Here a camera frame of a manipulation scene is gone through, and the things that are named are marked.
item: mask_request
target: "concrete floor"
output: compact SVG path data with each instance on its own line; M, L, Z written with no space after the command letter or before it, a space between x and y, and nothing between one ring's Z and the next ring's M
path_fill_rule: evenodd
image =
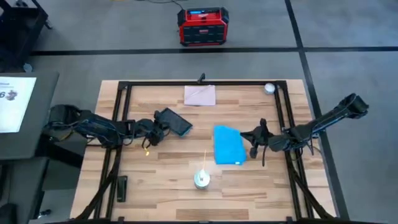
M396 0L291 2L305 47L398 46ZM182 48L176 21L179 8L174 4L135 0L39 3L49 13L54 30L42 32L37 50ZM231 25L228 41L221 47L296 46L283 0L190 0L181 4L186 8L228 8ZM394 223L398 206L394 117L398 103L393 97L398 95L398 52L306 56L322 111L332 109L352 92L371 106L361 120L344 120L327 132L350 218ZM208 78L305 79L298 53L40 56L31 57L30 63L36 71L60 73L54 104L91 110L104 79L198 78L203 72ZM67 180L75 183L76 178L73 174ZM66 185L70 190L59 191L57 203L57 191L44 200L42 208L56 211L48 217L51 220L68 218L74 191Z

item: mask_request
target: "display screen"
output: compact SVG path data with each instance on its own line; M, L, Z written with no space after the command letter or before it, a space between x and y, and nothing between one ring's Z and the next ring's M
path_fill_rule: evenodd
M190 14L201 14L201 11L190 11Z

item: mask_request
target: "red portable battery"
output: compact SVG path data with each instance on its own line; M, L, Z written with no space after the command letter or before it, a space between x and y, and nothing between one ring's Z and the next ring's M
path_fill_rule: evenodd
M224 7L185 9L177 15L182 45L221 45L226 42L229 16Z

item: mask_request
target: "black cart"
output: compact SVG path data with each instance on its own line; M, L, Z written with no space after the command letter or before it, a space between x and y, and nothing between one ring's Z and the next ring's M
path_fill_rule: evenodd
M36 0L31 0L35 8L28 7L21 0L10 6L0 0L0 72L10 68L23 68L26 72L32 67L25 64L43 26L51 29L49 15Z

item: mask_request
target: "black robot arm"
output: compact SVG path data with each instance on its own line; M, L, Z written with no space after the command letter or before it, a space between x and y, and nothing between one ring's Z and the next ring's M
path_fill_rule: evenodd
M168 122L162 114L155 112L154 120L112 121L92 113L80 110L72 105L56 105L50 110L49 122L44 133L52 139L63 140L54 135L54 131L69 130L84 138L96 138L103 147L115 148L123 145L125 139L145 138L142 147L156 146L165 137L164 131L169 129Z
M359 119L368 113L367 105L360 96L355 93L344 98L333 110L327 112L320 118L310 121L308 124L301 124L286 129L280 135L273 135L268 131L265 119L260 120L260 126L253 131L241 133L241 136L248 140L252 148L250 157L257 157L257 148L270 147L274 152L300 149L308 144L314 134L324 131L327 127L337 123L343 118Z
M274 152L294 150L308 144L314 134L324 131L327 127L344 118L359 119L368 113L367 105L360 96L350 94L344 98L333 110L320 118L289 128L283 134L270 137L269 147Z

